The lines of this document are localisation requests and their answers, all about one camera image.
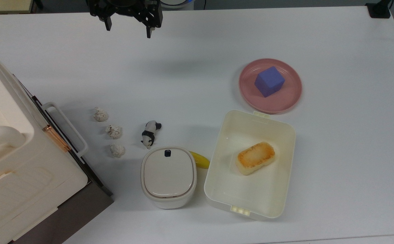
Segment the panda figurine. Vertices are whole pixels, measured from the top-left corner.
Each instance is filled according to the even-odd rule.
[[[160,128],[161,124],[157,123],[155,120],[147,122],[146,127],[141,134],[141,136],[143,137],[143,140],[141,142],[147,149],[149,149],[150,146],[153,145],[153,142],[155,141],[155,131],[159,130]]]

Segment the purple cube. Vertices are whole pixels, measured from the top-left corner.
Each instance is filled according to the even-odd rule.
[[[260,72],[254,82],[254,85],[264,97],[279,91],[283,84],[284,78],[275,66]]]

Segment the bread slice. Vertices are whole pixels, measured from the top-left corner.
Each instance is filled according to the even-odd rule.
[[[268,142],[260,142],[240,152],[236,159],[236,166],[240,173],[247,176],[274,162],[275,154],[274,148]]]

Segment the white table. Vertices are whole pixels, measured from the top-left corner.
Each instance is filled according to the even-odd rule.
[[[327,239],[317,241],[279,242],[278,244],[394,244],[394,235],[360,238]]]
[[[0,16],[0,60],[42,102],[55,101],[91,148],[86,159],[115,203],[74,243],[267,243],[394,235],[394,20],[365,7],[165,12],[146,39],[132,18],[112,31],[89,14]],[[285,211],[266,222],[210,207],[205,170],[192,201],[161,210],[143,195],[144,124],[163,124],[154,147],[210,158],[223,116],[253,112],[237,82],[245,65],[274,58],[303,83],[297,106],[273,119],[297,133]],[[110,118],[95,122],[94,107]],[[112,159],[103,132],[121,125]]]

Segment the banana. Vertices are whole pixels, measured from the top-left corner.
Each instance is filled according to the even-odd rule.
[[[191,155],[194,157],[194,160],[196,162],[196,166],[198,168],[209,168],[209,160],[205,158],[204,156],[195,153],[193,151],[190,151]]]

